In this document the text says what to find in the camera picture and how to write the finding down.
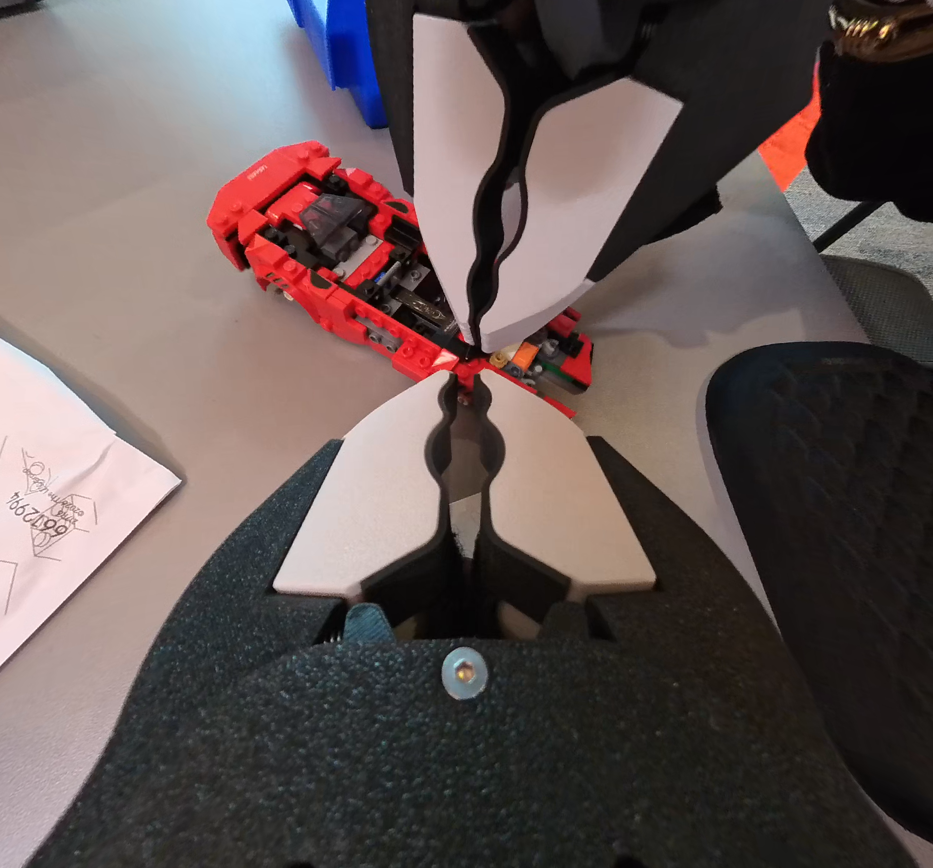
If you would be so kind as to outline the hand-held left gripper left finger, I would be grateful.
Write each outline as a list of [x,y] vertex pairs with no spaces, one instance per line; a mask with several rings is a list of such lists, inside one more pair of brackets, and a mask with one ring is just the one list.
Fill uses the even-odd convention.
[[452,374],[428,376],[349,431],[274,578],[278,594],[364,598],[440,526],[441,489],[428,441],[447,411]]

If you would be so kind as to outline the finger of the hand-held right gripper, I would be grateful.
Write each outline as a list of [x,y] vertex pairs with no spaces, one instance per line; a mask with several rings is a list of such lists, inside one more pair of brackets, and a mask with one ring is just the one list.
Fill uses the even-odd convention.
[[480,321],[484,351],[523,340],[589,290],[590,268],[682,106],[626,78],[543,115],[524,167],[523,230]]
[[460,334],[474,346],[467,277],[477,259],[474,203],[499,147],[505,100],[463,22],[413,19],[414,204]]

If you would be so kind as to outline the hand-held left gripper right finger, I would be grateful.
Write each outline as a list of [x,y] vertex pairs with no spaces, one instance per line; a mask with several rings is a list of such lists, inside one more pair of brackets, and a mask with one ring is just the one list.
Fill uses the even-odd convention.
[[477,378],[486,481],[477,575],[497,602],[583,603],[657,576],[585,434],[496,372]]

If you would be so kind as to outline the red toy brick car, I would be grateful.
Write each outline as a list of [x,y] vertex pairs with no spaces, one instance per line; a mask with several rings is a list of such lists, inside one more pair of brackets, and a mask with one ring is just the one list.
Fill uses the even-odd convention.
[[322,330],[370,346],[414,382],[453,373],[463,403],[475,376],[490,370],[572,418],[547,385],[591,385],[593,345],[572,307],[506,350],[468,344],[414,204],[342,166],[317,141],[276,149],[245,169],[218,192],[206,222],[221,252],[263,291],[296,303]]

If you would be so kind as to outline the person's right forearm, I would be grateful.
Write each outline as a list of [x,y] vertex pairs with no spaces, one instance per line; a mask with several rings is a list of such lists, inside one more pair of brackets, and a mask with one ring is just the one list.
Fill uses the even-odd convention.
[[806,147],[809,172],[829,196],[881,201],[932,221],[932,56],[871,63],[825,43],[820,117]]

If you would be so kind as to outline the blue plastic bin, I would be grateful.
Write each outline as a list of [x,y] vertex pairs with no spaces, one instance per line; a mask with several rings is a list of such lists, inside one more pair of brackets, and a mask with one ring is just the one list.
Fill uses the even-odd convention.
[[386,128],[369,45],[366,0],[286,0],[331,89],[351,93],[368,127]]

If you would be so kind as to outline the black table leg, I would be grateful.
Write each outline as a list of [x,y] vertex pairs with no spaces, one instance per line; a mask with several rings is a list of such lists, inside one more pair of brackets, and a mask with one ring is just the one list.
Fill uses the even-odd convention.
[[812,241],[813,248],[817,253],[822,253],[844,237],[848,232],[854,230],[861,222],[867,220],[869,216],[874,214],[885,204],[886,201],[884,200],[858,203],[829,226],[827,230],[817,235]]

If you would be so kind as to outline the mesh office chair seat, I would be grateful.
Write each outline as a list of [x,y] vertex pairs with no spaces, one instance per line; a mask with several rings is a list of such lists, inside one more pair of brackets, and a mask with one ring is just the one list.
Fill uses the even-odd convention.
[[932,298],[920,279],[869,260],[822,260],[871,344],[932,367]]

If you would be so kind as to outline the white paper bag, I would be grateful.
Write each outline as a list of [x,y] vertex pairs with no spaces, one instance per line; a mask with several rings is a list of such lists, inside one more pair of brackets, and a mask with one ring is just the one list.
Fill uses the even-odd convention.
[[181,485],[1,343],[1,664]]

